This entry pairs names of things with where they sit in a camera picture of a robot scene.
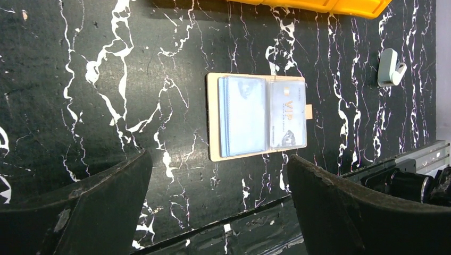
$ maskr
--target beige wallet cover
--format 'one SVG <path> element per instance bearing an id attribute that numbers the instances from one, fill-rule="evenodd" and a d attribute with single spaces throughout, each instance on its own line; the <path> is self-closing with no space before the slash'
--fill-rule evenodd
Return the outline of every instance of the beige wallet cover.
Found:
<path id="1" fill-rule="evenodd" d="M 231 73 L 209 73 L 207 74 L 207 101 L 208 101 L 208 132 L 210 138 L 210 159 L 213 162 L 235 159 L 235 158 L 244 158 L 261 154 L 268 154 L 272 152 L 284 151 L 284 149 L 278 150 L 267 150 L 263 152 L 249 153 L 239 156 L 232 156 L 223 158 L 221 157 L 221 144 L 220 144 L 220 130 L 219 130 L 219 100 L 218 100 L 218 79 L 220 77 L 226 76 L 242 76 L 242 77 L 254 77 L 254 78 L 263 78 L 267 82 L 271 80 L 299 80 L 305 81 L 303 77 L 296 76 L 277 76 L 277 75 L 251 75 L 251 74 L 231 74 Z M 311 120 L 313 117 L 312 114 L 312 105 L 305 106 L 305 118 L 307 120 Z"/>

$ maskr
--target card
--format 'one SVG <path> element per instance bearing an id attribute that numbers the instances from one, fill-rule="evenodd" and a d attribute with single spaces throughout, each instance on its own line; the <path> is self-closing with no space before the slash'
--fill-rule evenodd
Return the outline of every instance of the card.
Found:
<path id="1" fill-rule="evenodd" d="M 270 91 L 270 146 L 306 146 L 305 83 L 276 80 L 270 83 Z"/>
<path id="2" fill-rule="evenodd" d="M 226 106 L 226 98 L 227 98 L 227 94 L 226 94 L 226 85 L 225 83 L 225 78 L 224 77 L 220 77 L 218 79 L 218 102 L 219 102 L 219 128 L 220 128 L 220 139 L 221 139 L 221 157 L 225 158 L 228 157 L 228 145 L 229 145 L 229 130 L 227 128 L 227 124 L 228 124 L 228 111 L 227 111 L 227 106 Z"/>
<path id="3" fill-rule="evenodd" d="M 268 144 L 265 80 L 218 80 L 221 157 L 265 151 Z"/>

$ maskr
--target orange plastic bin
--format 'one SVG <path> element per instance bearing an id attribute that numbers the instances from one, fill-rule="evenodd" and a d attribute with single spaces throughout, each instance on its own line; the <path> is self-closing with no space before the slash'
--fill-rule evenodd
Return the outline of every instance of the orange plastic bin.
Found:
<path id="1" fill-rule="evenodd" d="M 316 12 L 354 15 L 374 19 L 391 0 L 232 0 L 246 4 L 294 7 Z"/>

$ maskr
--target white clip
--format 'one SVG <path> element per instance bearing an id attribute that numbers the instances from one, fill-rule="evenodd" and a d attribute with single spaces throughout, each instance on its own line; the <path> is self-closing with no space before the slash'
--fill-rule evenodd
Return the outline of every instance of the white clip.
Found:
<path id="1" fill-rule="evenodd" d="M 378 85 L 380 87 L 399 85 L 406 70 L 406 64 L 398 61 L 398 53 L 391 48 L 385 49 L 379 61 Z"/>

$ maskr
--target marble pattern table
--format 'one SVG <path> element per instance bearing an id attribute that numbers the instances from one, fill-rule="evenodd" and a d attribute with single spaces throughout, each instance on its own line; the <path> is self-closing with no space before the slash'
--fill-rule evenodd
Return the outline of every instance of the marble pattern table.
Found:
<path id="1" fill-rule="evenodd" d="M 341 175 L 433 142 L 435 20 L 434 0 L 392 1 L 375 20 L 219 0 L 0 0 L 0 202 L 144 148 L 142 249 L 288 196 L 290 154 Z M 377 87 L 384 48 L 407 64 L 400 86 Z M 305 77 L 307 148 L 211 162 L 208 72 Z"/>

